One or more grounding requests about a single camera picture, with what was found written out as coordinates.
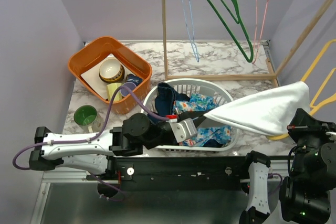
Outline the blue floral garment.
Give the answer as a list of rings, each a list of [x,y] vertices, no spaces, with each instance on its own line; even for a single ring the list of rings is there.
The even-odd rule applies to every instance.
[[[182,112],[200,112],[218,107],[213,97],[193,93],[189,101],[175,101],[173,110]],[[179,146],[219,148],[231,142],[230,126],[198,128],[197,136],[180,142]]]

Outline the yellow plastic hanger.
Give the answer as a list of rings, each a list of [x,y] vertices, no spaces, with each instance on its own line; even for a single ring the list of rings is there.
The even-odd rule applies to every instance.
[[[335,39],[331,39],[322,47],[320,52],[305,71],[300,81],[310,88],[309,114],[323,115],[335,121]]]

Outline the light grey cloth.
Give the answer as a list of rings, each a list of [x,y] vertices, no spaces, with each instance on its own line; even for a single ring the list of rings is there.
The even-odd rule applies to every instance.
[[[297,109],[310,111],[309,87],[298,81],[228,102],[205,113],[206,121],[265,136],[287,132]]]

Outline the blue denim shorts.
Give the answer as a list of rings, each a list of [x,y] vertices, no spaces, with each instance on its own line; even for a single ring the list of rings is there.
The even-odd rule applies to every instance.
[[[178,93],[172,86],[165,82],[161,82],[157,85],[157,97],[154,100],[155,109],[157,115],[167,116],[173,114],[179,114],[173,110],[175,101],[189,101],[190,96],[184,93]]]

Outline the light blue wire hanger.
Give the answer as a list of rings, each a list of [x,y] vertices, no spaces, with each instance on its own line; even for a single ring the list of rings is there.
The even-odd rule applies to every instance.
[[[196,62],[199,62],[199,53],[198,48],[195,43],[195,31],[194,31],[194,21],[193,21],[193,12],[192,12],[192,3],[191,0],[181,0],[182,12],[185,22],[185,28],[188,36],[189,43],[191,45],[192,53]]]

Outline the green plastic hanger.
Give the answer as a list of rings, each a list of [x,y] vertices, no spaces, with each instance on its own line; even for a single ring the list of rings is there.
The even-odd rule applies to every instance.
[[[252,63],[252,61],[254,60],[254,48],[253,48],[253,45],[252,45],[251,40],[249,38],[249,34],[247,32],[245,24],[244,24],[244,22],[241,18],[241,15],[240,15],[240,8],[239,8],[238,0],[219,0],[219,1],[221,2],[222,6],[227,10],[228,14],[231,16],[231,18],[233,19],[235,24],[238,25],[240,27],[241,31],[243,32],[243,35],[244,35],[244,37],[246,39],[246,42],[248,44],[249,54],[247,54],[245,52],[245,50],[242,48],[240,42],[238,41],[235,34],[230,29],[230,27],[229,27],[228,23],[226,22],[226,20],[224,19],[224,17],[218,11],[215,4],[211,0],[206,0],[206,1],[208,2],[211,9],[216,14],[216,16],[218,17],[220,22],[225,27],[226,31],[228,32],[228,34],[230,35],[231,39],[236,44],[238,49],[240,50],[240,52],[243,55],[243,57],[245,58],[245,60],[248,63]]]

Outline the pink wire hanger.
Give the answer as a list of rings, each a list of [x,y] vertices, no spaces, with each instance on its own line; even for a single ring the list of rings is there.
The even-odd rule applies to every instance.
[[[256,22],[255,22],[255,31],[254,31],[254,41],[253,41],[253,50],[254,50],[254,58],[252,61],[252,64],[255,64],[258,57],[259,57],[259,49],[260,49],[260,45],[261,45],[261,39],[264,33],[264,26],[265,26],[265,21],[266,21],[266,16],[267,16],[267,12],[268,12],[268,3],[269,0],[265,0],[265,6],[264,6],[264,13],[263,13],[263,18],[261,20],[261,24],[259,25],[259,4],[258,4],[258,0],[255,0],[256,3]]]

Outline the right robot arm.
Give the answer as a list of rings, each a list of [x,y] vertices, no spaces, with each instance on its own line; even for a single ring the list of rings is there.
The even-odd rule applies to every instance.
[[[241,171],[249,177],[249,198],[239,223],[328,223],[330,191],[335,189],[335,123],[314,119],[297,109],[287,126],[296,145],[287,158],[288,176],[281,179],[274,211],[268,203],[270,157],[246,155]]]

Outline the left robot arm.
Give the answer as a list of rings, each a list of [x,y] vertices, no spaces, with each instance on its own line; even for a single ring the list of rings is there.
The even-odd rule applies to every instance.
[[[62,135],[44,126],[35,132],[35,146],[30,153],[28,167],[49,171],[57,167],[86,170],[104,179],[116,175],[115,164],[94,159],[80,159],[81,155],[137,156],[160,145],[182,142],[197,135],[202,127],[220,126],[205,116],[205,112],[184,112],[168,115],[165,121],[154,123],[144,113],[136,113],[124,120],[122,126],[101,132]]]

